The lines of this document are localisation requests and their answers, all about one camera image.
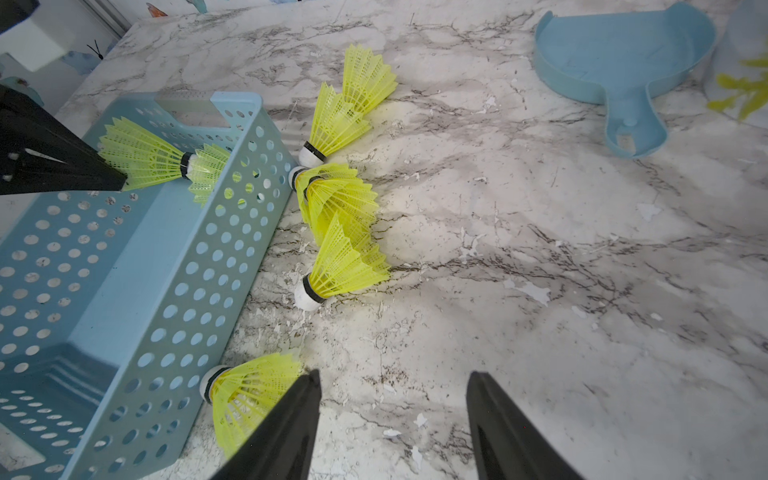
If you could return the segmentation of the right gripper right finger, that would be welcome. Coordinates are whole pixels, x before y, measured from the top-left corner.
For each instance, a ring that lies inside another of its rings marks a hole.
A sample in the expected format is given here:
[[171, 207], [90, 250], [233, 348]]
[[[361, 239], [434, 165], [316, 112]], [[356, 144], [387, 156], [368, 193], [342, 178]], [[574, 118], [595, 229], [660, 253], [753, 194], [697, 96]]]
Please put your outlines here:
[[466, 402], [480, 479], [582, 479], [489, 373], [471, 373]]

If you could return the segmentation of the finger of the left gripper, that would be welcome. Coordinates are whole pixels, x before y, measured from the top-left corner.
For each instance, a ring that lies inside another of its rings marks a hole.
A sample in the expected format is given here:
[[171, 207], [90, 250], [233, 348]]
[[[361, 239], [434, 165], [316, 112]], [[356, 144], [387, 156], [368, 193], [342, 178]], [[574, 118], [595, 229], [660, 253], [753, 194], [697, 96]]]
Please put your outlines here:
[[120, 191], [126, 175], [28, 96], [1, 88], [1, 193]]

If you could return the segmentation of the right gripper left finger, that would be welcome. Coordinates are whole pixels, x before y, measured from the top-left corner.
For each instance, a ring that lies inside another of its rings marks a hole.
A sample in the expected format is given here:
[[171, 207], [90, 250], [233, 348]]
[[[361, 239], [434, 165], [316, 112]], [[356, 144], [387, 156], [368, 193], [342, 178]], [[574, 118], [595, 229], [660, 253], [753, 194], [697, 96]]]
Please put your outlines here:
[[214, 480], [309, 477], [320, 419], [317, 369], [300, 376]]

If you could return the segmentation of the yellow shuttlecock bottom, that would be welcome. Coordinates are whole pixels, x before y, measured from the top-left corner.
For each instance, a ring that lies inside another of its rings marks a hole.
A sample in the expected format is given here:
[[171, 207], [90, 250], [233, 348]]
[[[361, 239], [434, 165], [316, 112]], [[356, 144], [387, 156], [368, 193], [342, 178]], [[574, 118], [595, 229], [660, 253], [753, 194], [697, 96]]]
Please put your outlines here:
[[212, 407], [216, 441], [227, 459], [245, 444], [303, 372], [298, 352], [288, 350], [234, 367], [216, 365], [203, 375], [199, 394]]

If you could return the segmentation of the light blue plastic storage basket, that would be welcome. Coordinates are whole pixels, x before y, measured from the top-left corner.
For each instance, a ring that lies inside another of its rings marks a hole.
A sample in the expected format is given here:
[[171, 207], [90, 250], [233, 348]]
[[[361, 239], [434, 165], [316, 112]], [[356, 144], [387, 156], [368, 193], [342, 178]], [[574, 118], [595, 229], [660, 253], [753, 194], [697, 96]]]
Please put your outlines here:
[[185, 180], [39, 196], [1, 244], [1, 475], [139, 479], [180, 456], [290, 199], [295, 161], [250, 92], [134, 93], [127, 118], [230, 158], [205, 204]]

